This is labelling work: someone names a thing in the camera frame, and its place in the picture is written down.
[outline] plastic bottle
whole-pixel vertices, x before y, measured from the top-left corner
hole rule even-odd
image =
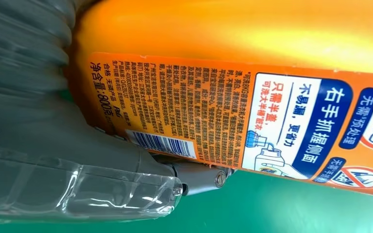
[[[272,148],[263,148],[261,153],[255,157],[255,171],[267,172],[270,174],[280,176],[282,172],[280,170],[274,169],[270,166],[265,165],[276,165],[284,166],[285,161],[281,156],[281,151],[278,149]]]

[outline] product label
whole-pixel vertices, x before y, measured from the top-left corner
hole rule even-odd
[[[146,149],[373,194],[373,74],[95,53],[92,122]]]

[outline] green surface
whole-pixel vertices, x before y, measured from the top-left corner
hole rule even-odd
[[[239,171],[184,197],[164,218],[128,223],[10,223],[0,233],[373,233],[373,197]]]

